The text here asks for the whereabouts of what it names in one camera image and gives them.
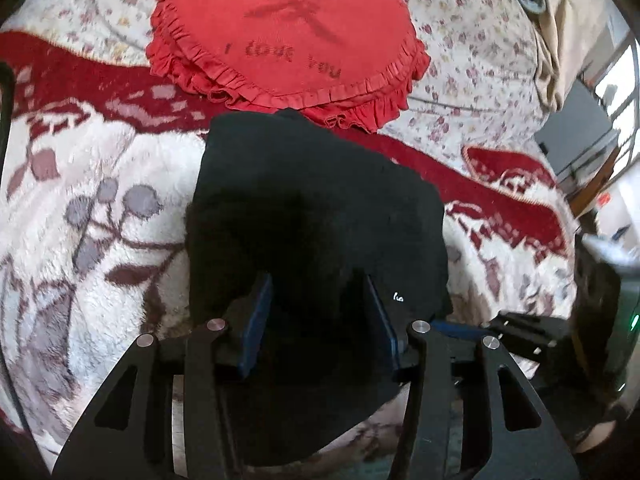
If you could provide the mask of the black pants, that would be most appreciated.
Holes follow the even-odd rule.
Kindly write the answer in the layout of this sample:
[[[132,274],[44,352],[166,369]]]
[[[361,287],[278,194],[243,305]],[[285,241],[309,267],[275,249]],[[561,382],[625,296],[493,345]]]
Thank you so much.
[[[398,395],[407,325],[451,310],[442,220],[431,183],[292,110],[212,120],[186,214],[189,308],[241,323],[244,463],[304,460]]]

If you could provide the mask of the red white plush blanket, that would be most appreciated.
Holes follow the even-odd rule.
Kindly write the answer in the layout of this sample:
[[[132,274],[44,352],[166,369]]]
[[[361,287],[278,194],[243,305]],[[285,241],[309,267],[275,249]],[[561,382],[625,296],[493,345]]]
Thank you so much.
[[[184,217],[219,107],[139,66],[4,32],[15,80],[1,177],[1,416],[47,467],[135,336],[188,328]],[[574,223],[541,152],[463,144],[443,165],[382,134],[348,140],[439,190],[454,316],[565,318]]]

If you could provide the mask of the floral white quilt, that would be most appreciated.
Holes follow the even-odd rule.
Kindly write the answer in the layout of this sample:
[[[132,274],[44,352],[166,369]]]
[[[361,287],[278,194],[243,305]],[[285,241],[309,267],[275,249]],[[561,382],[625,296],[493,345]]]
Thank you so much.
[[[404,0],[431,64],[383,133],[465,170],[467,145],[544,156],[537,40],[516,0]],[[25,0],[2,25],[96,61],[145,66],[155,0]]]

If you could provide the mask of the beige curtain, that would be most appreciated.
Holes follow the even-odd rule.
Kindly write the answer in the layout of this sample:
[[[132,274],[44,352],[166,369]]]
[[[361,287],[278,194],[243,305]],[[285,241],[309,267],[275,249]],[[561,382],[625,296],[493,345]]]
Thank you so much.
[[[608,24],[612,0],[544,0],[534,18],[538,48],[535,84],[543,108],[560,110],[570,88]]]

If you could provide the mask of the red heart ruffled pillow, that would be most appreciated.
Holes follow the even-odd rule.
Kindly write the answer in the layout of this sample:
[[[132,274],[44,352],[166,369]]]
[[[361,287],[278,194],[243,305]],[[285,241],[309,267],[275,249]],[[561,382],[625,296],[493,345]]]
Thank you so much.
[[[232,110],[380,130],[430,57],[404,0],[156,0],[155,75]]]

